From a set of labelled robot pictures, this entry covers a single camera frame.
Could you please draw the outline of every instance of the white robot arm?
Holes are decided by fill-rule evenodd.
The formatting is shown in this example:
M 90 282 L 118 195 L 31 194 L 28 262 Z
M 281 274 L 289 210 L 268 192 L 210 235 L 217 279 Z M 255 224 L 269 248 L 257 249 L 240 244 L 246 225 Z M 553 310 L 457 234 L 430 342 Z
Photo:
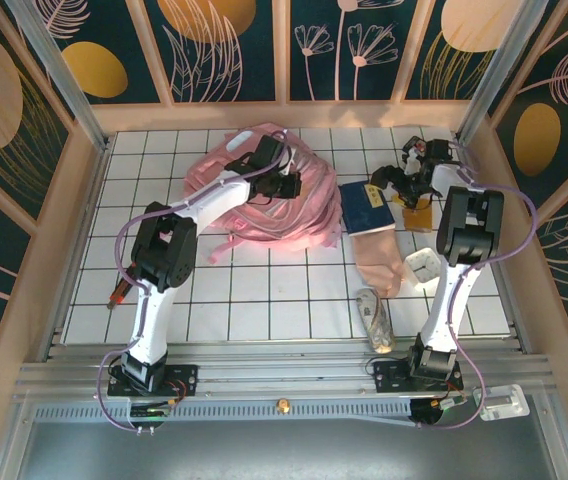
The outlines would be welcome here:
M 281 160 L 286 152 L 287 158 Z M 131 253 L 134 276 L 150 291 L 144 314 L 146 293 L 140 289 L 134 345 L 122 355 L 122 373 L 137 392 L 157 392 L 164 382 L 172 304 L 195 267 L 197 236 L 220 216 L 257 194 L 297 197 L 301 178 L 299 172 L 289 173 L 293 154 L 284 142 L 263 136 L 255 152 L 228 164 L 215 180 L 193 195 L 170 206 L 154 202 L 147 207 L 146 213 L 184 206 L 178 213 L 143 220 Z
M 497 254 L 504 196 L 465 181 L 446 140 L 424 142 L 414 137 L 404 151 L 407 157 L 419 159 L 419 170 L 382 167 L 373 173 L 371 183 L 381 188 L 391 183 L 408 208 L 416 208 L 425 194 L 446 196 L 447 200 L 437 232 L 436 248 L 442 262 L 433 306 L 411 348 L 408 365 L 389 372 L 388 383 L 394 384 L 392 377 L 397 375 L 412 379 L 416 390 L 449 380 L 461 388 L 453 334 L 459 332 L 469 294 L 480 275 L 480 270 L 469 271 L 469 267 Z

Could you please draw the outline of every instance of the sneaker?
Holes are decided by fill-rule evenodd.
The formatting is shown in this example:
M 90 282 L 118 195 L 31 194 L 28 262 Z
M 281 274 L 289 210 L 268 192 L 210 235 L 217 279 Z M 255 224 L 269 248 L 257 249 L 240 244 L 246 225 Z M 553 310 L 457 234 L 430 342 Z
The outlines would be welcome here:
M 357 308 L 373 350 L 380 355 L 391 352 L 395 348 L 393 327 L 377 292 L 370 288 L 357 292 Z

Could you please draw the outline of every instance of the grid tile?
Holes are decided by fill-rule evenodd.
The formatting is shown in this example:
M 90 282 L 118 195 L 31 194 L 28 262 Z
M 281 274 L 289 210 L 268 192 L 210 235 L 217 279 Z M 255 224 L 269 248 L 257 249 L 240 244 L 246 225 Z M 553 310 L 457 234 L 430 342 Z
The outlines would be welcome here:
M 209 262 L 211 255 L 216 248 L 226 243 L 226 237 L 222 235 L 201 235 L 197 239 L 197 257 L 195 259 L 196 267 L 210 267 Z M 218 267 L 228 267 L 231 265 L 231 252 L 226 251 L 219 256 L 219 260 L 215 264 Z
M 113 153 L 144 153 L 147 132 L 120 132 Z
M 193 272 L 193 302 L 228 302 L 230 295 L 230 268 L 195 269 Z
M 245 243 L 233 249 L 233 266 L 268 266 L 268 248 L 254 243 Z
M 208 130 L 182 130 L 177 135 L 176 152 L 206 152 Z
M 118 305 L 111 313 L 106 343 L 127 344 L 133 334 L 137 305 Z
M 173 305 L 173 315 L 168 324 L 168 332 L 166 334 L 168 343 L 183 343 L 186 341 L 190 311 L 190 305 Z
M 311 150 L 331 150 L 331 133 L 328 128 L 302 128 L 300 138 Z
M 271 300 L 307 300 L 306 267 L 271 267 Z
M 268 267 L 233 267 L 232 302 L 268 301 Z
M 309 265 L 309 298 L 340 300 L 347 298 L 342 265 Z
M 395 148 L 390 128 L 362 128 L 361 130 L 365 149 L 388 150 Z
M 137 179 L 142 155 L 112 155 L 108 166 L 107 180 Z
M 308 302 L 271 302 L 271 339 L 309 338 Z
M 468 313 L 476 335 L 509 335 L 500 297 L 470 297 Z
M 104 343 L 108 318 L 104 305 L 73 307 L 64 343 Z
M 145 154 L 142 159 L 140 178 L 168 178 L 173 169 L 172 153 Z
M 100 207 L 127 207 L 133 204 L 135 180 L 107 180 L 100 199 Z
M 117 270 L 84 270 L 75 297 L 76 305 L 106 305 L 115 288 Z
M 177 132 L 148 132 L 144 153 L 173 153 Z
M 438 127 L 424 127 L 426 138 L 448 138 Z M 397 165 L 399 150 L 419 127 L 370 129 L 291 129 L 316 154 L 337 168 L 338 183 L 367 180 L 380 166 Z M 83 270 L 74 287 L 65 325 L 68 343 L 119 343 L 130 338 L 137 308 L 137 288 L 112 312 L 106 302 L 119 278 L 113 244 L 120 228 L 144 212 L 152 201 L 183 198 L 184 177 L 207 149 L 232 130 L 182 132 L 124 132 L 102 186 L 101 199 L 87 241 Z M 394 191 L 385 191 L 390 200 Z M 433 205 L 437 227 L 443 202 Z M 396 219 L 396 237 L 402 258 L 417 248 L 434 247 L 436 233 L 404 231 L 401 207 L 389 203 Z M 129 229 L 124 243 L 128 263 L 139 224 Z M 176 292 L 168 341 L 226 341 L 310 338 L 362 338 L 354 299 L 365 288 L 355 266 L 352 239 L 343 233 L 337 248 L 308 251 L 267 250 L 245 244 L 222 255 L 217 265 L 207 261 L 213 249 L 226 241 L 227 232 L 208 227 L 199 238 L 195 272 Z M 397 335 L 414 336 L 428 317 L 432 296 L 406 282 L 390 307 Z M 484 269 L 468 303 L 462 335 L 504 336 L 508 324 L 490 269 Z
M 228 339 L 228 303 L 191 305 L 188 340 L 212 342 Z
M 110 268 L 112 269 L 115 261 L 113 260 L 115 247 L 115 237 L 94 237 L 91 238 L 84 261 L 84 268 Z
M 268 340 L 268 311 L 268 302 L 232 303 L 229 340 Z
M 153 202 L 166 202 L 171 181 L 168 178 L 159 180 L 140 180 L 135 192 L 136 207 L 146 207 Z
M 366 175 L 366 161 L 362 150 L 333 152 L 333 162 L 338 175 Z
M 351 338 L 351 322 L 345 300 L 311 302 L 313 338 Z
M 424 298 L 393 298 L 388 301 L 388 313 L 396 337 L 414 337 L 428 319 Z
M 362 150 L 359 128 L 331 128 L 333 150 Z
M 188 169 L 191 168 L 191 166 L 193 166 L 193 164 L 200 158 L 202 158 L 201 153 L 176 153 L 171 177 L 185 178 L 188 173 Z
M 309 248 L 307 255 L 309 265 L 325 263 L 337 263 L 342 265 L 344 263 L 342 239 L 338 239 L 334 247 L 323 247 L 318 245 L 316 247 Z
M 289 252 L 271 249 L 271 265 L 305 265 L 306 250 Z

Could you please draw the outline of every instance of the pink cloth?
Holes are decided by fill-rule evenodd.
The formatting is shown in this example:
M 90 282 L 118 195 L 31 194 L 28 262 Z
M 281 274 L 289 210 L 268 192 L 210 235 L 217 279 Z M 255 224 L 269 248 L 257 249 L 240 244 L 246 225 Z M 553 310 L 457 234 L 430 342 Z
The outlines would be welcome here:
M 282 127 L 265 123 L 244 131 L 252 135 L 241 145 L 228 151 L 227 145 L 237 134 L 226 140 L 193 165 L 184 182 L 186 195 L 213 181 L 228 163 L 244 153 L 253 152 L 263 135 L 270 135 Z M 250 203 L 222 215 L 213 225 L 230 233 L 229 241 L 218 247 L 211 262 L 243 242 L 250 241 L 287 251 L 299 251 L 316 245 L 335 245 L 341 235 L 342 207 L 335 170 L 292 133 L 288 143 L 297 149 L 292 171 L 302 177 L 301 194 L 294 199 L 269 199 L 258 195 Z

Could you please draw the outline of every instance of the purple cable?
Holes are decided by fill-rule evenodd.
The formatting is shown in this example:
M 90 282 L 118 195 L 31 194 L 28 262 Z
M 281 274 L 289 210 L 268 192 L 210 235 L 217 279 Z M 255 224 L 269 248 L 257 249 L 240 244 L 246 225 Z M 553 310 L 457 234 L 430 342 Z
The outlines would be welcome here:
M 275 135 L 281 135 L 283 137 L 285 144 L 286 144 L 286 131 L 276 131 L 276 132 L 273 132 L 271 134 L 271 136 L 275 136 Z M 255 177 L 257 175 L 261 175 L 262 173 L 266 173 L 269 170 L 272 170 L 273 168 L 277 167 L 280 164 L 280 162 L 282 161 L 282 157 L 284 156 L 285 152 L 288 152 L 289 157 L 290 157 L 290 155 L 291 155 L 290 148 L 289 148 L 288 145 L 285 145 L 285 146 L 287 148 L 284 148 L 282 150 L 282 154 L 280 154 L 277 157 L 277 159 L 274 160 L 270 165 L 267 165 L 264 168 L 256 170 L 255 172 L 245 173 L 243 175 L 237 175 L 237 176 L 228 178 L 226 180 L 221 180 L 218 183 L 215 183 L 213 185 L 209 185 L 208 187 L 204 188 L 201 192 L 198 192 L 197 194 L 195 194 L 193 196 L 193 198 L 191 198 L 189 200 L 189 203 L 181 203 L 179 205 L 176 205 L 175 207 L 167 208 L 165 210 L 160 210 L 160 211 L 157 211 L 157 212 L 144 213 L 144 214 L 139 215 L 135 218 L 132 218 L 131 220 L 126 222 L 126 224 L 120 229 L 119 233 L 117 234 L 117 238 L 115 239 L 115 265 L 117 266 L 117 270 L 119 271 L 120 275 L 122 276 L 122 278 L 124 280 L 126 280 L 128 283 L 130 283 L 133 286 L 141 288 L 144 291 L 144 298 L 142 300 L 141 311 L 140 311 L 140 324 L 139 324 L 139 327 L 137 329 L 137 332 L 135 333 L 135 337 L 124 348 L 119 349 L 119 350 L 111 350 L 106 355 L 104 355 L 104 358 L 102 358 L 102 361 L 100 362 L 99 369 L 97 371 L 96 399 L 97 399 L 97 402 L 100 405 L 100 409 L 102 410 L 102 413 L 104 414 L 106 419 L 113 426 L 115 426 L 115 427 L 117 427 L 121 430 L 126 430 L 128 432 L 136 432 L 138 434 L 143 432 L 141 427 L 135 428 L 132 425 L 131 426 L 124 425 L 124 424 L 118 422 L 115 418 L 113 418 L 111 416 L 110 413 L 108 413 L 106 406 L 104 405 L 104 399 L 102 397 L 102 388 L 101 388 L 102 374 L 104 372 L 104 367 L 106 367 L 106 362 L 108 361 L 108 359 L 110 357 L 114 356 L 114 355 L 123 355 L 124 353 L 128 352 L 131 348 L 133 348 L 135 345 L 137 345 L 137 343 L 140 341 L 140 337 L 142 335 L 142 332 L 144 331 L 144 325 L 146 323 L 146 310 L 148 308 L 148 299 L 149 299 L 149 296 L 151 294 L 150 289 L 146 285 L 144 285 L 141 282 L 138 282 L 134 278 L 131 278 L 126 273 L 126 269 L 124 268 L 124 265 L 122 264 L 122 260 L 121 260 L 121 258 L 122 258 L 122 242 L 124 240 L 124 237 L 126 236 L 126 232 L 128 231 L 129 228 L 131 228 L 136 223 L 140 223 L 143 220 L 146 220 L 148 218 L 162 217 L 164 215 L 170 215 L 172 213 L 179 212 L 180 210 L 184 210 L 191 203 L 198 202 L 205 195 L 208 195 L 209 193 L 213 192 L 214 190 L 217 190 L 218 188 L 220 188 L 221 186 L 223 186 L 227 183 L 235 183 L 235 182 L 238 182 L 239 180 L 246 180 L 248 178 L 252 178 L 252 177 Z
M 507 258 L 511 258 L 511 257 L 517 255 L 522 250 L 524 250 L 528 246 L 529 243 L 531 243 L 531 241 L 533 240 L 533 237 L 535 236 L 535 232 L 537 231 L 537 223 L 538 223 L 537 210 L 535 208 L 535 205 L 533 204 L 533 201 L 526 194 L 520 192 L 516 188 L 512 188 L 512 187 L 508 187 L 508 186 L 504 186 L 504 185 L 481 185 L 479 183 L 471 182 L 471 186 L 475 187 L 475 188 L 482 188 L 482 189 L 485 189 L 485 190 L 502 190 L 502 191 L 505 191 L 505 192 L 514 193 L 515 195 L 520 197 L 524 201 L 526 206 L 528 207 L 529 211 L 531 212 L 531 229 L 528 232 L 528 235 L 526 235 L 526 238 L 524 239 L 524 241 L 522 241 L 522 243 L 520 243 L 520 245 L 517 248 L 515 248 L 514 250 L 511 250 L 510 252 L 507 252 L 507 253 L 503 253 L 501 255 L 497 255 L 495 257 L 489 258 L 489 259 L 484 260 L 482 262 L 478 262 L 474 265 L 471 265 L 466 270 L 464 270 L 462 275 L 460 275 L 460 279 L 457 282 L 457 284 L 455 285 L 455 288 L 453 289 L 453 294 L 451 295 L 451 301 L 448 304 L 448 322 L 447 322 L 448 323 L 448 329 L 451 332 L 451 337 L 453 338 L 453 341 L 455 342 L 455 345 L 457 346 L 457 350 L 462 354 L 462 356 L 466 359 L 468 364 L 475 371 L 477 378 L 480 381 L 480 388 L 481 388 L 482 394 L 480 396 L 480 401 L 479 401 L 479 404 L 477 405 L 477 409 L 475 410 L 475 413 L 473 413 L 473 415 L 471 415 L 468 419 L 464 420 L 463 422 L 456 423 L 456 424 L 453 424 L 453 425 L 444 425 L 444 426 L 431 425 L 431 426 L 429 426 L 429 428 L 434 428 L 434 429 L 438 429 L 438 430 L 454 430 L 456 428 L 461 428 L 461 427 L 468 425 L 473 420 L 475 420 L 475 418 L 480 414 L 480 412 L 482 411 L 482 407 L 484 407 L 484 399 L 486 398 L 486 384 L 484 383 L 484 377 L 482 376 L 482 372 L 480 372 L 480 369 L 477 367 L 477 365 L 475 365 L 475 362 L 473 362 L 473 360 L 471 360 L 469 355 L 464 351 L 464 349 L 462 348 L 462 345 L 460 344 L 460 342 L 457 338 L 457 335 L 455 335 L 455 331 L 453 330 L 453 306 L 455 305 L 455 299 L 457 298 L 457 294 L 459 293 L 460 289 L 462 288 L 462 284 L 464 283 L 466 276 L 470 273 L 471 270 L 473 270 L 473 269 L 479 270 L 480 268 L 485 267 L 486 265 L 490 265 L 491 263 L 501 262 L 502 260 L 506 260 Z

